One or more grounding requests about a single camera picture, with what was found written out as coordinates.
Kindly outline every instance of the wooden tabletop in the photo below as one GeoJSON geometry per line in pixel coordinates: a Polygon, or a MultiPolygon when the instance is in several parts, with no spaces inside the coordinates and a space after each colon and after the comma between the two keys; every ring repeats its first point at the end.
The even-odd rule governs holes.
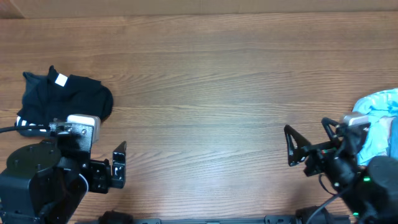
{"type": "MultiPolygon", "coordinates": [[[[330,195],[287,165],[284,125],[326,141],[324,116],[396,87],[397,37],[398,12],[0,20],[0,126],[22,106],[22,72],[55,65],[113,93],[92,158],[127,141],[124,189],[88,194],[73,221],[294,213],[330,195]]],[[[38,141],[0,134],[0,170],[38,141]]]]}

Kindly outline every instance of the folded black cloth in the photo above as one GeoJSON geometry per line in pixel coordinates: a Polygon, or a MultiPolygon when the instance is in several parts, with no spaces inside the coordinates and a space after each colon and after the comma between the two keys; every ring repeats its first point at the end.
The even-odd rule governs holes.
{"type": "Polygon", "coordinates": [[[17,113],[18,126],[48,126],[54,118],[66,120],[71,114],[98,116],[103,121],[112,112],[112,93],[100,81],[76,75],[67,78],[54,66],[50,67],[47,77],[28,72],[24,72],[24,77],[26,91],[22,97],[22,109],[17,113]]]}

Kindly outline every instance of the white tag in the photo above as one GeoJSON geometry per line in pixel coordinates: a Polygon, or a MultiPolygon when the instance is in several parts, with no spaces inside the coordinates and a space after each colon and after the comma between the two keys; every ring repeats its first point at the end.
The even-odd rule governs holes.
{"type": "Polygon", "coordinates": [[[58,78],[56,79],[55,83],[64,87],[67,81],[68,81],[68,77],[59,73],[58,78]]]}

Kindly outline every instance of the black cable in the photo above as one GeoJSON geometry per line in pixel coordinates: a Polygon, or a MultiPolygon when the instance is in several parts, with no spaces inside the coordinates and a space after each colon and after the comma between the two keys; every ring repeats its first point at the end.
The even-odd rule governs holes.
{"type": "Polygon", "coordinates": [[[13,126],[13,127],[0,128],[0,133],[5,133],[8,131],[39,130],[39,129],[49,130],[50,128],[45,126],[13,126]]]}
{"type": "Polygon", "coordinates": [[[332,201],[334,201],[336,198],[340,197],[341,195],[343,195],[345,192],[347,192],[347,190],[350,188],[350,186],[346,187],[345,189],[343,189],[340,193],[333,195],[331,198],[329,198],[328,200],[326,200],[326,202],[324,202],[323,204],[321,204],[316,210],[315,212],[312,213],[312,215],[310,216],[310,218],[308,218],[306,224],[310,224],[311,219],[314,218],[314,216],[320,212],[322,209],[324,209],[328,204],[332,203],[332,201]]]}
{"type": "Polygon", "coordinates": [[[321,185],[321,187],[322,187],[326,192],[328,192],[329,194],[331,194],[331,195],[336,195],[336,194],[334,194],[334,193],[331,193],[331,192],[325,187],[325,185],[322,183],[322,176],[323,176],[323,174],[319,174],[319,176],[318,176],[319,184],[321,185]]]}

